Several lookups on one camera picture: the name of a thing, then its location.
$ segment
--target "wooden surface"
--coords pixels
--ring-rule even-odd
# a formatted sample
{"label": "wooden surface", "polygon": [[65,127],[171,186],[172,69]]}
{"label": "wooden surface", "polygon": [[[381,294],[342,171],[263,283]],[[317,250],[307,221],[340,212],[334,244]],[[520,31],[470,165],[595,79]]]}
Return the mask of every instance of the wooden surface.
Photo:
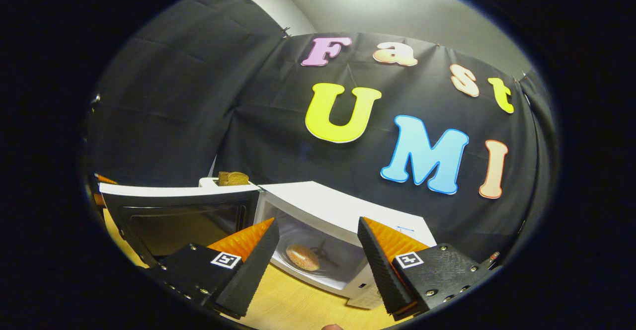
{"label": "wooden surface", "polygon": [[[135,265],[148,267],[121,238],[111,215],[104,209],[109,235]],[[379,330],[399,322],[387,314],[384,306],[372,310],[348,307],[347,298],[336,296],[298,280],[271,263],[267,266],[247,316],[237,323],[260,330],[320,330],[338,324],[344,330]]]}

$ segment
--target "blue letter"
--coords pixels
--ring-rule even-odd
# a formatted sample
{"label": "blue letter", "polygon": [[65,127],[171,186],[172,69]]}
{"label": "blue letter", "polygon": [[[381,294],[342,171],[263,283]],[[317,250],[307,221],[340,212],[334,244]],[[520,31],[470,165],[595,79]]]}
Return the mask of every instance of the blue letter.
{"label": "blue letter", "polygon": [[411,158],[413,181],[416,185],[424,182],[437,167],[435,176],[428,182],[429,189],[445,194],[457,192],[455,181],[464,147],[468,145],[468,135],[459,130],[448,129],[431,148],[429,136],[420,119],[398,115],[395,123],[399,128],[396,149],[391,164],[384,167],[380,175],[395,182],[407,181],[406,165]]}

